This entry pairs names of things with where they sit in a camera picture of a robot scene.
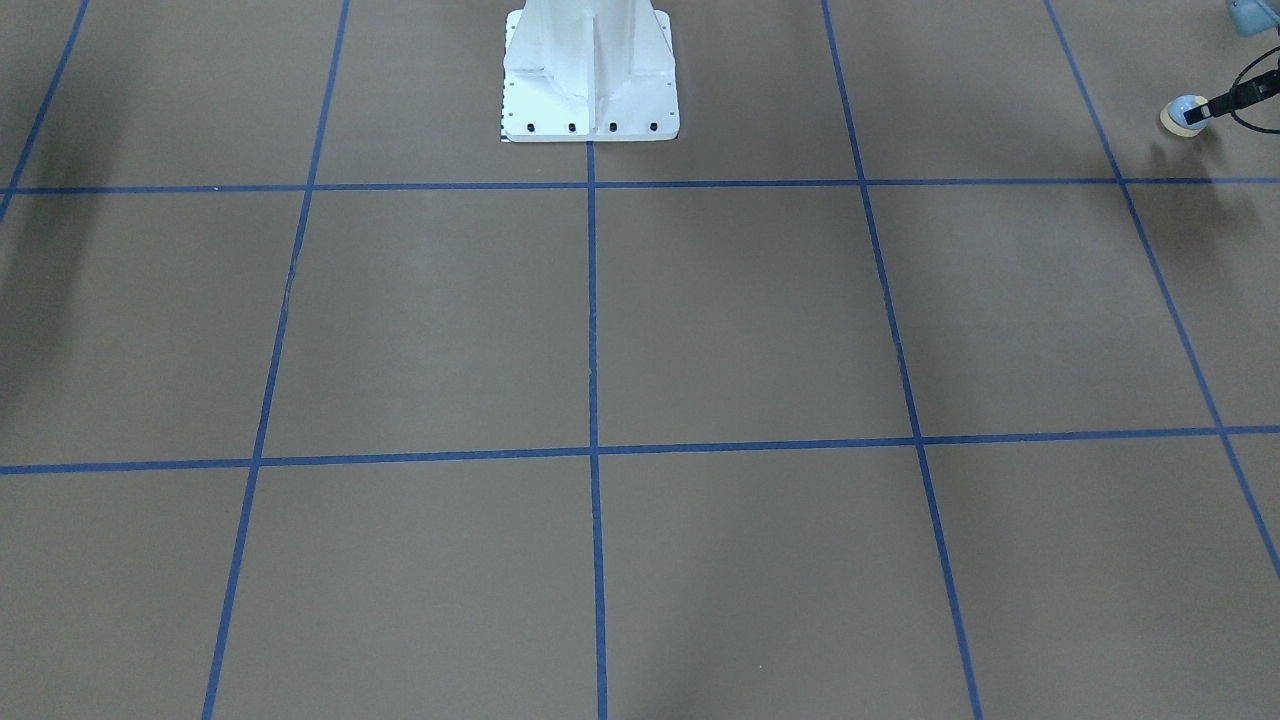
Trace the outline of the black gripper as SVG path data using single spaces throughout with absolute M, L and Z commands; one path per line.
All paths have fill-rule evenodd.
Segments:
M 1206 123 L 1220 117 L 1236 117 L 1236 110 L 1252 108 L 1279 95 L 1279 76 L 1256 76 L 1238 79 L 1230 87 L 1230 94 L 1213 99 L 1196 97 L 1196 122 Z

